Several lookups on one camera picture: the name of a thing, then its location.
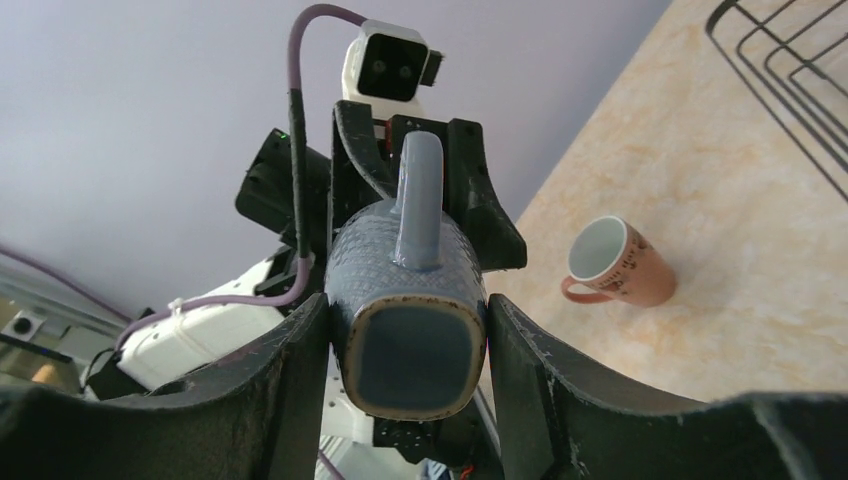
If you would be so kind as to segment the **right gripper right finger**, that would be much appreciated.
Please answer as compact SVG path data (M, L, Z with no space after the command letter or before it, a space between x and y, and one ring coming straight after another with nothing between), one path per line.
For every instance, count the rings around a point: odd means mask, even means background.
M748 393L702 403L620 374L506 296L487 314L509 479L843 479L847 398Z

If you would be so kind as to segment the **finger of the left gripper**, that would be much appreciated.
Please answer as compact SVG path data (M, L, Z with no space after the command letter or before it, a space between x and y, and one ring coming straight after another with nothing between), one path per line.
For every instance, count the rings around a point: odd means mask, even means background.
M378 149L371 106L338 101L333 110L332 227L340 229L351 216L376 201L393 199L396 188L397 182Z
M521 269L527 245L492 185L479 123L447 125L447 211L471 242L483 271Z

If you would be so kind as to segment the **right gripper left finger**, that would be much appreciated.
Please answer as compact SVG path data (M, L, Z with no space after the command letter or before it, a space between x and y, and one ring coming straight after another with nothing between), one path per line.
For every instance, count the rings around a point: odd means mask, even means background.
M329 309L311 296L247 346L147 395L1 391L5 479L310 479Z

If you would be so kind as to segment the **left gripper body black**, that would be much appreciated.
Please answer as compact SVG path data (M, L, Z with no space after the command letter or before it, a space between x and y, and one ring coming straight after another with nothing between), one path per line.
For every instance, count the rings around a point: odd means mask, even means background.
M397 182L396 194L388 202L385 217L399 220L400 156L404 137L413 131L430 132L440 139L447 135L447 122L395 115L388 120L375 120L375 135L383 161L390 176ZM331 160L312 149L306 151L302 177L294 177L291 156L293 138L278 129L273 130L260 147L248 168L239 192L236 209L247 219L277 234L282 243L298 247L297 227L307 226L307 242L312 252L325 257L340 229L332 227Z

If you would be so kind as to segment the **grey white cup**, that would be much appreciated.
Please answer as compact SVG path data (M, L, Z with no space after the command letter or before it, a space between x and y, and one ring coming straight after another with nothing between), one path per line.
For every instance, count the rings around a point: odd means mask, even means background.
M478 384L487 293L470 241L443 210L443 183L440 139L407 134L396 195L353 215L328 257L343 384L375 417L443 419Z

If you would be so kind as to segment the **dark wire dish rack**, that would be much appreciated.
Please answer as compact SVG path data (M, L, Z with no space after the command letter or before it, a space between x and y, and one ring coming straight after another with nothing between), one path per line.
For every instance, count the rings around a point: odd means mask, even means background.
M722 1L705 33L841 199L847 197L847 4Z

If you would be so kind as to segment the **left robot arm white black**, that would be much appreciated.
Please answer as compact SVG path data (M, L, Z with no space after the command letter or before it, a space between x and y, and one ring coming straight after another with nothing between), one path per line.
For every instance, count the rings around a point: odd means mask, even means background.
M320 379L294 386L292 432L370 442L380 423L430 428L475 409L487 349L483 275L527 262L488 177L476 122L334 110L323 170L324 244L306 263L274 255L236 280L124 335L118 369L153 393L255 353L307 321L325 334Z

